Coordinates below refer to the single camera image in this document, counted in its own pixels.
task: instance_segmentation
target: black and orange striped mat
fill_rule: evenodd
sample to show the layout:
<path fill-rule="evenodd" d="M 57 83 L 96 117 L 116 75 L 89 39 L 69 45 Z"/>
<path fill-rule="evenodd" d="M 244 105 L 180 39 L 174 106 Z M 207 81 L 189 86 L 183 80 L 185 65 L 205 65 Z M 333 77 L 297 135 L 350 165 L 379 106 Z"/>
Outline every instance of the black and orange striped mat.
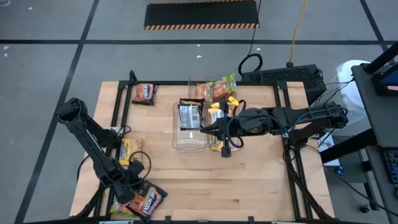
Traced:
<path fill-rule="evenodd" d="M 255 0 L 150 3 L 145 30 L 248 29 L 259 27 Z"/>

